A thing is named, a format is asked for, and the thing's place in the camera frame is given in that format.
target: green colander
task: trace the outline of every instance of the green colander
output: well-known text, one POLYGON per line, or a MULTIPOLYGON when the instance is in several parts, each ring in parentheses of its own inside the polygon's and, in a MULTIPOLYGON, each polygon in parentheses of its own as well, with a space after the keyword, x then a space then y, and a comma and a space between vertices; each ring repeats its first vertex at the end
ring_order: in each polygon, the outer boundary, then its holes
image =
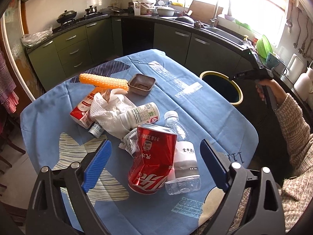
POLYGON ((272 46, 264 34, 262 35, 262 38, 256 42, 256 50, 264 59, 267 58, 269 53, 273 53, 272 46))

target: plastic water bottle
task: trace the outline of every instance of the plastic water bottle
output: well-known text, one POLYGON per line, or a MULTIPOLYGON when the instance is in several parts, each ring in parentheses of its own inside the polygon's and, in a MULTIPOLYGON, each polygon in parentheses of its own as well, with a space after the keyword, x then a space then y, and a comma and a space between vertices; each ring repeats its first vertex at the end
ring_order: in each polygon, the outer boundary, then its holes
POLYGON ((198 191, 201 186, 198 163, 188 132, 179 122, 176 111, 166 112, 164 119, 165 127, 177 134, 174 163, 165 182, 166 191, 169 195, 198 191))

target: person's arm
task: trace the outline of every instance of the person's arm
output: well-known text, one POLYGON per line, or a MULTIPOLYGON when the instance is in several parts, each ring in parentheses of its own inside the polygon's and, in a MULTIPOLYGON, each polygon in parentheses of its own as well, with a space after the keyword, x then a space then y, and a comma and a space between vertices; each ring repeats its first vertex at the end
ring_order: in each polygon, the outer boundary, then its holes
MULTIPOLYGON (((262 80, 259 84, 268 85, 276 97, 280 107, 275 111, 275 114, 287 143, 290 163, 296 169, 297 175, 300 175, 313 165, 311 162, 308 163, 309 160, 306 160, 306 155, 313 144, 313 134, 310 134, 310 127, 302 116, 301 108, 276 81, 262 80)), ((260 89, 257 90, 260 97, 264 99, 260 89)))

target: blue tablecloth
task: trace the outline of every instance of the blue tablecloth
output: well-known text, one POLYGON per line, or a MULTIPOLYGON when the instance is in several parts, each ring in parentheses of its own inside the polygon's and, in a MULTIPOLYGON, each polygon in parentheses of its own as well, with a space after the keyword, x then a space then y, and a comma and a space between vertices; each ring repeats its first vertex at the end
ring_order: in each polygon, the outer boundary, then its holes
MULTIPOLYGON (((156 85, 147 97, 133 93, 127 97, 137 106, 155 102, 161 118, 168 110, 178 112, 194 144, 201 176, 201 189, 197 192, 170 196, 162 188, 153 195, 138 194, 127 183, 131 156, 118 148, 117 138, 107 135, 112 142, 112 155, 96 187, 88 193, 101 220, 113 235, 189 235, 199 226, 203 202, 215 187, 199 152, 201 140, 209 139, 217 151, 247 167, 258 144, 256 130, 220 94, 164 52, 139 52, 89 72, 127 80, 136 73, 156 78, 156 85)), ((77 81, 75 77, 54 87, 21 114, 23 139, 37 172, 45 165, 66 167, 100 144, 69 116, 93 89, 77 81)), ((164 125, 164 120, 156 124, 164 125)), ((72 225, 80 228, 66 190, 62 191, 72 225)))

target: trash bin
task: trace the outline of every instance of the trash bin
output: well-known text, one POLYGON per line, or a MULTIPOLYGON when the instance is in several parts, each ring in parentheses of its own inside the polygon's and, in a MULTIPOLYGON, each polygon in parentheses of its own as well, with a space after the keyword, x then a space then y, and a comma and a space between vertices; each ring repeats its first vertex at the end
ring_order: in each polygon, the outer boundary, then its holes
POLYGON ((215 91, 229 101, 233 106, 242 103, 244 96, 240 87, 222 73, 216 71, 204 71, 200 75, 200 79, 210 85, 215 91))

